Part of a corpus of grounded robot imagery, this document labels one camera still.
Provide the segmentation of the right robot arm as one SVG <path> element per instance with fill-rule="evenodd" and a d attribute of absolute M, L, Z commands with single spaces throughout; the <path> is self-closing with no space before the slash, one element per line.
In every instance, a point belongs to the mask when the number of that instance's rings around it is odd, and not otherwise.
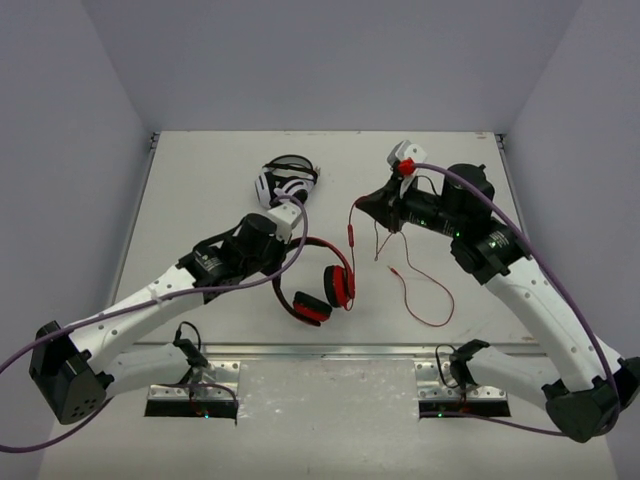
<path fill-rule="evenodd" d="M 578 443 L 606 434 L 639 393 L 639 360 L 597 338 L 519 228 L 494 204 L 484 166 L 444 170 L 439 194 L 417 186 L 420 164 L 397 161 L 387 183 L 357 209 L 398 233 L 410 223 L 450 238 L 456 263 L 524 325 L 545 353 L 529 365 L 474 339 L 452 350 L 449 372 L 463 391 L 492 386 L 544 410 L 555 435 Z"/>

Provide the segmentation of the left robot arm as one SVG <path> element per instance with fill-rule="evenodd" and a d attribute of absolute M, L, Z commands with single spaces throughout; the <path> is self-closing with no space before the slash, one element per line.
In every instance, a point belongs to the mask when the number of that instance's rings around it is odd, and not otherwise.
<path fill-rule="evenodd" d="M 36 333 L 29 375 L 62 425 L 94 414 L 109 399 L 152 384 L 179 384 L 209 364 L 197 346 L 174 339 L 135 351 L 133 345 L 170 320 L 219 296 L 267 283 L 282 273 L 304 207 L 287 198 L 264 213 L 197 243 L 158 278 L 111 307 Z"/>

